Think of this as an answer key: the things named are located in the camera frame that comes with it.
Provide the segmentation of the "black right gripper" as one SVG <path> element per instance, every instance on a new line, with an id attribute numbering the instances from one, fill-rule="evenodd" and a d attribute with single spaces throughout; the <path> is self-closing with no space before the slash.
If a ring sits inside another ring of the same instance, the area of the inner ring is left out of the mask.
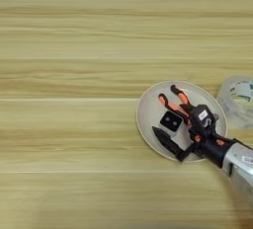
<path id="1" fill-rule="evenodd" d="M 190 104 L 181 104 L 181 109 L 187 114 L 190 121 L 196 118 L 196 107 Z M 193 122 L 189 128 L 191 144 L 186 150 L 183 150 L 171 136 L 161 128 L 152 127 L 152 130 L 161 145 L 175 155 L 176 159 L 183 162 L 193 151 L 199 153 L 212 161 L 219 168 L 222 168 L 223 160 L 229 148 L 235 143 L 235 139 L 225 138 L 219 135 L 215 130 L 215 122 L 203 126 L 200 122 Z"/>

